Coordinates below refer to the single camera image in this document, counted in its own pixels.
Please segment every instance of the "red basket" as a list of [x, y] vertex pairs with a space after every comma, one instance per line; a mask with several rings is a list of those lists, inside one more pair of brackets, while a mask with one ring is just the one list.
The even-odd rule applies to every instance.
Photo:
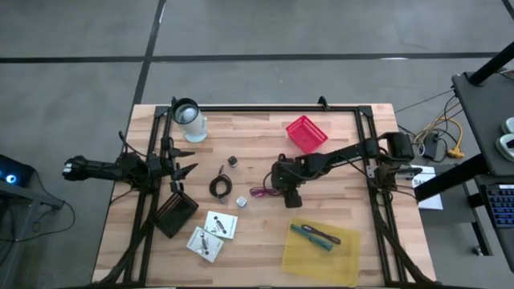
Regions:
[[301, 116], [298, 120], [288, 125], [286, 131], [288, 131], [289, 138], [304, 153], [314, 152], [328, 139], [328, 136], [306, 116]]

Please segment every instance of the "wooden tabletop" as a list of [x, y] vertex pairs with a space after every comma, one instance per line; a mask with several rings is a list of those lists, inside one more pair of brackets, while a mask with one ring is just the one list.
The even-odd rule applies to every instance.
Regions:
[[[378, 135], [398, 130], [391, 104], [372, 104], [372, 107]], [[148, 146], [154, 108], [154, 105], [136, 105], [133, 110], [128, 142], [142, 152], [146, 152]], [[355, 118], [351, 112], [204, 112], [204, 115], [208, 118], [209, 134], [199, 144], [185, 141], [177, 125], [172, 127], [175, 146], [196, 152], [193, 156], [177, 160], [181, 166], [199, 163], [183, 181], [186, 193], [199, 204], [199, 208], [173, 238], [168, 239], [161, 231], [155, 230], [147, 286], [333, 286], [281, 271], [288, 223], [294, 217], [360, 231], [358, 283], [361, 286], [383, 285], [365, 177], [352, 166], [333, 169], [327, 176], [302, 185], [299, 192], [304, 205], [299, 209], [286, 209], [282, 197], [253, 198], [248, 193], [251, 187], [262, 185], [263, 177], [270, 172], [280, 153], [287, 157], [303, 154], [286, 137], [288, 124], [299, 116], [308, 116], [328, 135], [328, 141], [318, 149], [320, 153], [328, 153], [358, 142]], [[239, 166], [235, 169], [227, 165], [226, 159], [230, 156], [239, 159]], [[234, 184], [232, 193], [226, 197], [226, 205], [220, 204], [208, 190], [221, 165], [225, 165], [224, 172]], [[127, 190], [128, 185], [116, 184], [112, 197]], [[167, 177], [162, 182], [160, 204], [169, 196]], [[244, 209], [235, 204], [239, 196], [248, 200]], [[131, 193], [110, 207], [93, 281], [102, 279], [129, 245], [136, 204], [137, 193]], [[393, 208], [401, 244], [422, 272], [435, 279], [415, 200], [397, 193]], [[225, 239], [214, 263], [186, 248], [194, 228], [204, 226], [209, 210], [239, 216], [234, 240]], [[390, 247], [388, 255], [395, 275]], [[138, 271], [139, 262], [136, 262], [134, 274], [137, 275]]]

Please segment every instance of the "gray floor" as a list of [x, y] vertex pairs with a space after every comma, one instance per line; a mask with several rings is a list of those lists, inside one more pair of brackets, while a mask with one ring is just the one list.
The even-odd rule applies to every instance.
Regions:
[[[0, 0], [0, 57], [142, 56], [156, 7], [157, 0]], [[512, 28], [500, 0], [169, 0], [154, 54], [487, 52], [510, 43]], [[312, 103], [325, 96], [331, 103], [402, 108], [448, 90], [452, 75], [486, 61], [153, 63], [142, 103], [167, 104], [171, 96], [212, 104]], [[60, 172], [76, 154], [116, 157], [116, 132], [126, 129], [140, 70], [140, 63], [0, 64], [0, 153], [38, 169], [77, 215], [72, 230], [25, 245], [25, 277], [19, 275], [17, 287], [90, 281], [112, 183], [68, 182]], [[449, 97], [399, 112], [398, 123], [421, 129]], [[457, 119], [471, 157], [478, 148], [465, 117]], [[62, 211], [42, 230], [69, 222]], [[484, 223], [492, 257], [470, 254], [476, 240], [469, 225], [425, 226], [439, 281], [488, 288], [514, 282]]]

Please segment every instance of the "keyboard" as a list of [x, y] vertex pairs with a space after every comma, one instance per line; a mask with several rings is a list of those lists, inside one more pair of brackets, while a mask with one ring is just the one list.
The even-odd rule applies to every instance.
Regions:
[[514, 184], [486, 187], [492, 223], [496, 228], [514, 228]]

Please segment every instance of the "black line on floor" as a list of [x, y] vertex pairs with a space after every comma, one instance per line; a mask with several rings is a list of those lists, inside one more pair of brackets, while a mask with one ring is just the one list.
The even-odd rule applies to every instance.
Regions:
[[141, 63], [144, 60], [144, 56], [14, 57], [0, 58], [0, 63]]
[[141, 66], [141, 73], [139, 74], [139, 79], [137, 80], [136, 92], [134, 93], [132, 106], [134, 104], [140, 104], [141, 100], [143, 99], [146, 79], [148, 78], [150, 64], [152, 63], [153, 50], [155, 48], [155, 43], [157, 42], [157, 35], [159, 34], [159, 27], [161, 26], [162, 14], [164, 13], [165, 4], [166, 0], [159, 0], [159, 3], [157, 4], [157, 11], [155, 12], [155, 17], [153, 18], [152, 32], [150, 33], [148, 46], [146, 47], [145, 61]]
[[507, 9], [507, 12], [511, 15], [511, 18], [514, 19], [514, 8], [512, 8], [512, 4], [509, 0], [501, 0], [501, 2], [504, 4], [505, 9]]
[[155, 63], [194, 63], [230, 61], [301, 61], [367, 59], [476, 59], [491, 58], [498, 52], [448, 53], [358, 53], [358, 54], [278, 54], [278, 55], [163, 55], [152, 57]]

